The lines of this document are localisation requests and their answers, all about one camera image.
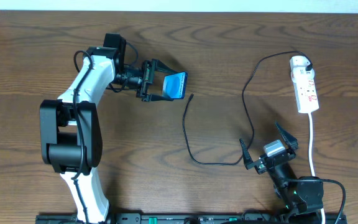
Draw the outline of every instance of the power strip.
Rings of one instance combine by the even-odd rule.
[[[309,64],[309,60],[304,56],[294,56],[290,60],[291,79],[299,113],[311,113],[319,108],[314,69],[306,71]]]

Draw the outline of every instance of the wooden surface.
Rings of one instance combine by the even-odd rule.
[[[106,91],[98,114],[103,135],[99,174],[115,210],[242,212],[283,206],[267,176],[235,167],[239,138],[250,138],[243,84],[259,59],[301,50],[312,59],[320,109],[314,118],[314,165],[347,190],[345,214],[358,223],[358,15],[0,11],[0,223],[33,223],[39,213],[76,210],[62,178],[40,153],[39,105],[56,99],[76,77],[73,53],[119,32],[140,52],[189,74],[184,100],[143,103],[133,92]],[[127,51],[127,62],[134,58]],[[256,135],[251,154],[278,139],[278,121],[300,143],[291,161],[309,175],[308,117],[296,110],[290,55],[264,62],[246,91]],[[341,192],[324,185],[324,207],[336,212]]]

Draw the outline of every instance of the blue object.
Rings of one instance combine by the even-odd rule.
[[[186,82],[186,72],[167,75],[164,78],[162,96],[169,97],[171,99],[183,99],[186,92]]]

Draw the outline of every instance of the wood grain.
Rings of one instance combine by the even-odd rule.
[[[201,161],[235,161],[250,126],[241,90],[256,62],[301,50],[313,60],[320,109],[314,113],[314,164],[320,177],[347,189],[345,213],[358,223],[358,15],[262,13],[0,11],[0,223],[33,223],[47,212],[75,211],[68,187],[40,155],[39,105],[76,77],[78,49],[119,32],[143,61],[159,58],[189,73],[195,93],[186,118]],[[134,58],[127,51],[126,60]],[[278,139],[279,121],[300,142],[291,162],[308,175],[308,118],[296,111],[290,56],[264,62],[246,91],[255,125],[251,154]],[[134,93],[106,91],[98,107],[104,151],[103,190],[116,210],[241,212],[282,207],[272,182],[254,170],[198,166],[188,156],[181,116],[186,100],[142,103]],[[324,185],[335,212],[340,190]]]

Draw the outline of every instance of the white background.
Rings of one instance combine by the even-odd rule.
[[[0,9],[358,13],[358,0],[0,0]]]

